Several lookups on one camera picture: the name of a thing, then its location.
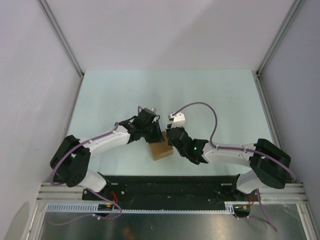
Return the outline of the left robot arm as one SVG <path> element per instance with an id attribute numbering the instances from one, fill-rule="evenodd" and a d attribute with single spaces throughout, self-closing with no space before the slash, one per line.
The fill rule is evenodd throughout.
<path id="1" fill-rule="evenodd" d="M 111 188 L 102 174 L 89 169 L 90 160 L 140 139 L 149 144 L 164 142 L 159 119 L 154 110 L 143 108 L 137 115 L 116 122 L 112 130 L 97 136 L 84 139 L 66 136 L 50 161 L 50 183 L 53 186 L 65 184 L 69 188 L 81 186 L 93 191 L 98 199 L 107 199 Z"/>

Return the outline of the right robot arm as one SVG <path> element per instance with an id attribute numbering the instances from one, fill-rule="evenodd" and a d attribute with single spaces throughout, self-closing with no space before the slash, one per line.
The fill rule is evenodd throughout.
<path id="1" fill-rule="evenodd" d="M 289 180 L 291 157 L 267 139 L 244 145 L 211 145 L 208 140 L 191 138 L 183 127 L 166 130 L 168 143 L 191 163 L 227 163 L 250 168 L 235 177 L 231 196 L 242 201 L 252 191 L 269 187 L 284 189 Z"/>

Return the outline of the brown cardboard express box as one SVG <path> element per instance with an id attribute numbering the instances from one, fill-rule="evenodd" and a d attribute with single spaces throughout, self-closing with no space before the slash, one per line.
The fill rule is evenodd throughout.
<path id="1" fill-rule="evenodd" d="M 169 145 L 166 131 L 162 132 L 164 142 L 150 143 L 149 148 L 151 151 L 152 159 L 158 161 L 160 159 L 173 155 L 174 149 Z"/>

